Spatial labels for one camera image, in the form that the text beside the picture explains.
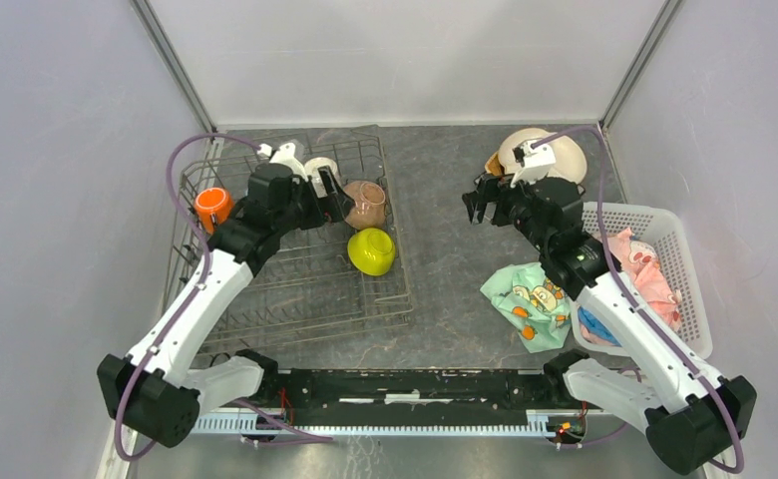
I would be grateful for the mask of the beige brown-rimmed bowl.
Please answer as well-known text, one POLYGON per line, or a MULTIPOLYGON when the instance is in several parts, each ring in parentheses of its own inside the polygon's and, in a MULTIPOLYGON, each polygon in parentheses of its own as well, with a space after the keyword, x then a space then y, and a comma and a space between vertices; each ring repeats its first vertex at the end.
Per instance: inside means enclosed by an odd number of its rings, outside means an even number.
POLYGON ((361 231, 385 225, 387 197, 382 187, 368 181, 353 181, 343 191, 355 203, 345 218, 351 227, 361 231))

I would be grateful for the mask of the white floral mug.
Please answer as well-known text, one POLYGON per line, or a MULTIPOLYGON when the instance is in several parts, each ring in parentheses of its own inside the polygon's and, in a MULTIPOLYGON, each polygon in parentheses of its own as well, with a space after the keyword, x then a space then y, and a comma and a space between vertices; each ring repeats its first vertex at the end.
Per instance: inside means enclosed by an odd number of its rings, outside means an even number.
POLYGON ((303 166, 306 174, 310 179, 312 187, 319 198, 324 198, 327 196, 326 189, 320 177, 320 171, 322 168, 327 168, 337 182, 341 180, 338 165, 330 158, 315 157, 306 161, 303 166))

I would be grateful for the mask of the lime green bowl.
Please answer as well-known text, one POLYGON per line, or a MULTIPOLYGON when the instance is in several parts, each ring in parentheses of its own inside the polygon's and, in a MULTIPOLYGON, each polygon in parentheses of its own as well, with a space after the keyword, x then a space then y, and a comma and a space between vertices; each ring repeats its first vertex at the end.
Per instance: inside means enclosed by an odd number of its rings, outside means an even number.
POLYGON ((370 276, 381 276, 391 269, 397 249, 386 232, 368 228, 350 238, 347 253, 358 270, 370 276))

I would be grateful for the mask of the orange mug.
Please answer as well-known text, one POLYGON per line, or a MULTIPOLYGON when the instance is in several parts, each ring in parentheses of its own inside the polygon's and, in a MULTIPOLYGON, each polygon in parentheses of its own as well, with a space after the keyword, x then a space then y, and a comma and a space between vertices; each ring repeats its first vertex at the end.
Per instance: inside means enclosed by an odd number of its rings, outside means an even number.
POLYGON ((234 207, 234 200, 228 190, 212 187, 199 192, 194 198, 194 211, 209 235, 221 226, 234 207))

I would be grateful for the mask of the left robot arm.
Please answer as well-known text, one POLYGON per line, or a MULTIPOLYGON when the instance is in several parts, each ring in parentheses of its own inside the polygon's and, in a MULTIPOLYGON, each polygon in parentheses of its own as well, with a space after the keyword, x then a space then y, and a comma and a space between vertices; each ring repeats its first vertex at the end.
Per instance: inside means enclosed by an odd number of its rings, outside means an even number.
POLYGON ((149 333, 124 356, 106 355, 97 378, 115 431, 129 427, 152 444, 173 448, 206 412, 246 398, 271 404, 278 378, 238 356, 206 371, 191 366, 225 310, 294 231, 345 220, 353 200, 328 167, 313 175, 266 163, 202 246, 185 288, 149 333))

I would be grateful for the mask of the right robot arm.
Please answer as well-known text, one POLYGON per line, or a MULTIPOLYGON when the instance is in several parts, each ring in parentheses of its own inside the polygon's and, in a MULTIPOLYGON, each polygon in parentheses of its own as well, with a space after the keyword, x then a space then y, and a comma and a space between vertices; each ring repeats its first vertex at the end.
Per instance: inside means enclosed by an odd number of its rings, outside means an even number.
POLYGON ((641 432, 654 454, 686 475, 706 463, 730 474, 745 467, 742 440, 757 393, 688 347, 621 271, 605 235, 584 229, 580 187, 561 178, 531 184, 481 174, 462 196, 469 220, 488 206, 497 227, 512 226, 538 251, 547 278, 610 330, 647 380, 614 372, 584 353, 558 357, 542 381, 545 400, 586 401, 641 432))

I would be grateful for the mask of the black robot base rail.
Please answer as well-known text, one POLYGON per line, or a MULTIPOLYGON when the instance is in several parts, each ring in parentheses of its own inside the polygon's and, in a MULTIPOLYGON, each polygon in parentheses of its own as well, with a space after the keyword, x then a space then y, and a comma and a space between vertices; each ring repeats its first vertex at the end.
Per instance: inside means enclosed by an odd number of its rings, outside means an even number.
POLYGON ((250 404, 316 434, 551 432, 535 422, 560 411, 582 425, 595 411, 549 374, 519 369, 282 369, 251 349, 263 372, 250 404))

